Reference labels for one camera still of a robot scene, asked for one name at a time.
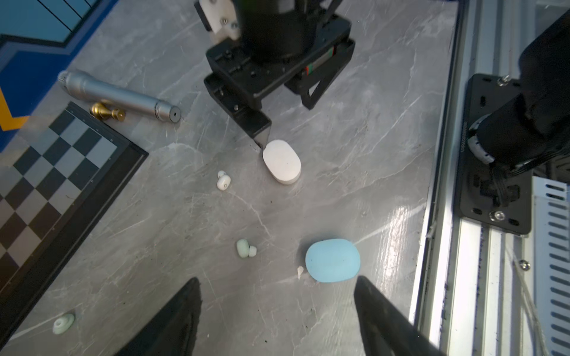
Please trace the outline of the blue earbud charging case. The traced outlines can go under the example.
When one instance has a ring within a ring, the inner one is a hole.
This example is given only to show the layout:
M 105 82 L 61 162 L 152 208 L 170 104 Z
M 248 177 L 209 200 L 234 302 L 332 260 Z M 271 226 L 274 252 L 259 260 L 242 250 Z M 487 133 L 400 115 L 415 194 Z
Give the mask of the blue earbud charging case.
M 361 257 L 352 242 L 329 239 L 314 243 L 307 250 L 305 265 L 319 283 L 337 283 L 354 278 L 361 267 Z

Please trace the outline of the green earbud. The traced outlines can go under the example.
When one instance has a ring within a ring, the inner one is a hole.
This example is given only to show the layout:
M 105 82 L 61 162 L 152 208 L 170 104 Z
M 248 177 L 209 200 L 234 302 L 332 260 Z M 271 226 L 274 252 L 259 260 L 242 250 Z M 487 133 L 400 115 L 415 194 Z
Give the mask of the green earbud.
M 253 258 L 257 255 L 258 249 L 254 245 L 250 245 L 245 239 L 240 239 L 236 242 L 236 250 L 238 256 L 242 259 Z
M 67 313 L 59 316 L 54 322 L 52 326 L 52 332 L 55 335 L 62 335 L 68 331 L 68 329 L 73 326 L 75 321 L 75 314 Z

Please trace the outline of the white earbud charging case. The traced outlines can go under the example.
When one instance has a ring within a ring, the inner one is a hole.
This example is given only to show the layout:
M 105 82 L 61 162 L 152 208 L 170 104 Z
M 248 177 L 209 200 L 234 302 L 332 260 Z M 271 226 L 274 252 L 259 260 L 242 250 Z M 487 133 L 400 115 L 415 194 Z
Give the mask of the white earbud charging case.
M 301 160 L 286 141 L 269 142 L 262 156 L 271 175 L 281 184 L 292 185 L 301 176 Z

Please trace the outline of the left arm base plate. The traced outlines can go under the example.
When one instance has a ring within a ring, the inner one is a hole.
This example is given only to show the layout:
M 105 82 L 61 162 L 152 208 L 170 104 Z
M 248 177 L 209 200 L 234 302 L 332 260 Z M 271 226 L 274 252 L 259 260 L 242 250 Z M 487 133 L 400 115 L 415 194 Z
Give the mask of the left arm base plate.
M 531 231 L 532 174 L 510 170 L 522 155 L 520 84 L 475 74 L 467 83 L 454 212 L 512 234 Z

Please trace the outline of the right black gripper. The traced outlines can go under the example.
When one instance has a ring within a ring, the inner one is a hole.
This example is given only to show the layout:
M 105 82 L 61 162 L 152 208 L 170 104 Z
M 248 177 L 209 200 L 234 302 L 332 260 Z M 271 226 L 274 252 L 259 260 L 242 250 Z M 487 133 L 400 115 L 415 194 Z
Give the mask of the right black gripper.
M 317 29 L 307 53 L 264 63 L 255 62 L 239 41 L 225 39 L 206 52 L 212 73 L 204 84 L 212 99 L 264 149 L 272 122 L 260 111 L 262 100 L 284 85 L 312 110 L 352 59 L 356 43 L 350 31 L 351 22 L 334 15 Z

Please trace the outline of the black and silver chessboard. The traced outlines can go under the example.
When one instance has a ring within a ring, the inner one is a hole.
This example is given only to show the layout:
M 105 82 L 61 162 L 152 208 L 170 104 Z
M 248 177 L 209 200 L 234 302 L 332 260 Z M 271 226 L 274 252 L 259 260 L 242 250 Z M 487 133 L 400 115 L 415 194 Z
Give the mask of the black and silver chessboard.
M 1 176 L 6 344 L 147 157 L 75 103 Z

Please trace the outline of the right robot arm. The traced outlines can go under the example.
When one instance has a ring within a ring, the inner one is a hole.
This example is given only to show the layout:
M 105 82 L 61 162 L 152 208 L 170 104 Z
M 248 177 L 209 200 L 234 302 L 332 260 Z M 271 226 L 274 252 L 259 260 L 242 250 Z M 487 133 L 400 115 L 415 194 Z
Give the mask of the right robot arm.
M 281 86 L 313 109 L 344 70 L 356 43 L 352 24 L 336 14 L 339 1 L 233 1 L 238 39 L 206 52 L 210 96 L 260 147 L 269 142 L 271 120 L 262 101 Z

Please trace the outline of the white earbud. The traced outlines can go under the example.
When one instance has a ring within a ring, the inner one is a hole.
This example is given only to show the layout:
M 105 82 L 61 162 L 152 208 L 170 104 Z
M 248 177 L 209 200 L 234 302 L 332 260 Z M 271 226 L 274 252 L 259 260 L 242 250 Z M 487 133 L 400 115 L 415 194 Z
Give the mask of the white earbud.
M 217 173 L 218 181 L 217 181 L 217 188 L 220 191 L 225 191 L 230 186 L 232 179 L 225 171 L 219 171 Z

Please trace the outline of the silver microphone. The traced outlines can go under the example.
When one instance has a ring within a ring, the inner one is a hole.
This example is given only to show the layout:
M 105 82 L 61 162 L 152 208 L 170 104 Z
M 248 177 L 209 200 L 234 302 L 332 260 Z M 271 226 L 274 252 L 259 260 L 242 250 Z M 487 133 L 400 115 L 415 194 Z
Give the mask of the silver microphone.
M 165 123 L 179 123 L 182 119 L 181 109 L 175 105 L 102 82 L 83 72 L 62 71 L 58 81 L 69 95 L 82 101 L 102 102 Z

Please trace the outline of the gold chess piece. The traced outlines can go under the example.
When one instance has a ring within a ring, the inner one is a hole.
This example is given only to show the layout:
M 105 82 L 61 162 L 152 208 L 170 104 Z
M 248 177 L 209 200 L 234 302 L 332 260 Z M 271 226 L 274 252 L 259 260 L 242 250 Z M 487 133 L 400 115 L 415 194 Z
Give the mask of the gold chess piece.
M 119 108 L 108 108 L 103 103 L 98 102 L 92 105 L 90 108 L 90 113 L 93 117 L 97 118 L 98 120 L 109 120 L 114 119 L 119 122 L 123 122 L 126 118 L 126 113 L 122 109 Z

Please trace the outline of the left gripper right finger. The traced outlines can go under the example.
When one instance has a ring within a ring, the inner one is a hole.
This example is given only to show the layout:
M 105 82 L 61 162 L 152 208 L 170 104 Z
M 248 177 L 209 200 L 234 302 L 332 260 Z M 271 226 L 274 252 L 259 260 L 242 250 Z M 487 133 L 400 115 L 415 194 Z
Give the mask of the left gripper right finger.
M 354 301 L 362 343 L 371 355 L 443 355 L 365 276 L 358 276 Z

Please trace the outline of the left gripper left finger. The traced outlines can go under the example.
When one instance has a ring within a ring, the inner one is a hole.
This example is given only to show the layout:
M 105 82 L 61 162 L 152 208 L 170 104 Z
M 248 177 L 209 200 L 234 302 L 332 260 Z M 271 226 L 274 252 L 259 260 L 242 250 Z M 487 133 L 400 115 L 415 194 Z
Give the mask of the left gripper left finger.
M 191 355 L 201 306 L 200 281 L 193 277 L 117 354 Z

